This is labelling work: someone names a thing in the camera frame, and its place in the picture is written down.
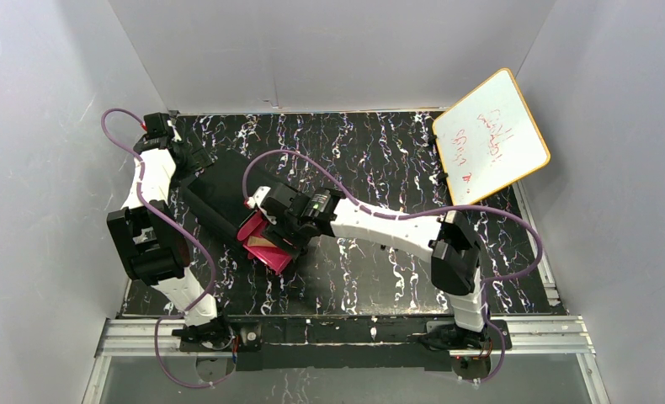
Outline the black drawer organizer cabinet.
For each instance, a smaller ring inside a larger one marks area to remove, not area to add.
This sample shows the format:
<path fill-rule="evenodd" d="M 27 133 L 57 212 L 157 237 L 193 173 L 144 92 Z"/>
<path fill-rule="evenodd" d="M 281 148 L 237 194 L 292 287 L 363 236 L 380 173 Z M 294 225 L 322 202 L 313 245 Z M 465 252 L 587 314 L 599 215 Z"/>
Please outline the black drawer organizer cabinet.
<path fill-rule="evenodd" d="M 244 204 L 242 176 L 250 160 L 226 150 L 215 160 L 202 149 L 177 161 L 183 201 L 218 242 L 243 252 L 237 233 L 253 213 Z"/>

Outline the gold beige concealer tube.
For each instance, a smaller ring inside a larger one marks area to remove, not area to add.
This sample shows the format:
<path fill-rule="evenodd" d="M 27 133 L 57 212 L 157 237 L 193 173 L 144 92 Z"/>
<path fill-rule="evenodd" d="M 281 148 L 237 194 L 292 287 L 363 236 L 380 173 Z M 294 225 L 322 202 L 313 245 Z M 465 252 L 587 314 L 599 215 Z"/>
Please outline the gold beige concealer tube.
<path fill-rule="evenodd" d="M 274 243 L 272 243 L 270 240 L 266 239 L 265 237 L 256 237 L 256 236 L 250 236 L 247 239 L 247 245 L 249 247 L 276 247 Z"/>

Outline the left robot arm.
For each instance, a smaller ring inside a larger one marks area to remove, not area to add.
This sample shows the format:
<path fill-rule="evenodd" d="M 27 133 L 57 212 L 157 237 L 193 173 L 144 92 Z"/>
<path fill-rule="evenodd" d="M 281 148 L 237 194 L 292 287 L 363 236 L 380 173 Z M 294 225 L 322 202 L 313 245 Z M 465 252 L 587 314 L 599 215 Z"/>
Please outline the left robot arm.
<path fill-rule="evenodd" d="M 232 342 L 227 319 L 215 298 L 190 269 L 187 238 L 176 230 L 168 207 L 170 183 L 177 169 L 176 133 L 146 133 L 133 147 L 135 174 L 119 210 L 106 224 L 127 276 L 163 294 L 184 327 L 172 332 L 184 343 L 223 349 Z"/>

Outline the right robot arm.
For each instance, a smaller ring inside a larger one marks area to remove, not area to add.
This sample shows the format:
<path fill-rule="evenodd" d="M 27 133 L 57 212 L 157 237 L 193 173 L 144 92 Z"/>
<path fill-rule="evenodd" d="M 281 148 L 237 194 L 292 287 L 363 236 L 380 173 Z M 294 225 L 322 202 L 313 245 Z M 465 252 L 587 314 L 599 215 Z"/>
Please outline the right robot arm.
<path fill-rule="evenodd" d="M 491 347 L 481 301 L 481 239 L 460 212 L 415 216 L 354 202 L 336 189 L 313 195 L 288 185 L 260 186 L 246 206 L 263 223 L 264 239 L 296 258 L 314 237 L 362 239 L 428 263 L 433 286 L 448 296 L 453 322 L 423 334 L 430 349 Z"/>

